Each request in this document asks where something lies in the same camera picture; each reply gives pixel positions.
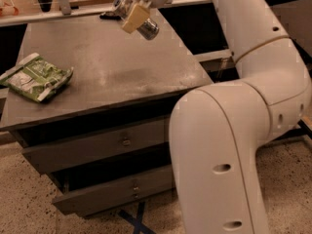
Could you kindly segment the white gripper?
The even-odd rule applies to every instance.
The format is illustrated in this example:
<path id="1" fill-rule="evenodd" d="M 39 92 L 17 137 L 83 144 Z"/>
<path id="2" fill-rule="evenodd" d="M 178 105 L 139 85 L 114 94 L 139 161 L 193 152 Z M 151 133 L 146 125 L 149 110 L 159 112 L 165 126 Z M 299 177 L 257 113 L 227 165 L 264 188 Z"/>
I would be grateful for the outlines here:
<path id="1" fill-rule="evenodd" d="M 163 5 L 165 5 L 169 0 L 134 0 L 134 1 L 142 3 L 134 3 L 134 5 L 126 7 L 122 29 L 127 33 L 133 33 L 149 19 L 150 16 L 149 7 L 160 8 Z"/>

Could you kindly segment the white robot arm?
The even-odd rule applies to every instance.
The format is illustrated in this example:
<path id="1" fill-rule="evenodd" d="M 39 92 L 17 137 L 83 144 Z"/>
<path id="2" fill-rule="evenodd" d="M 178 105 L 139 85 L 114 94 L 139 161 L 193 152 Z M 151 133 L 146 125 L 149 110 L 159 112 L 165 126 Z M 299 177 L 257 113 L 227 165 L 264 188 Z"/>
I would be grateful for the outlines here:
<path id="1" fill-rule="evenodd" d="M 199 87 L 172 112 L 169 141 L 186 234 L 269 234 L 258 148 L 294 127 L 311 80 L 264 0 L 213 0 L 238 79 Z"/>

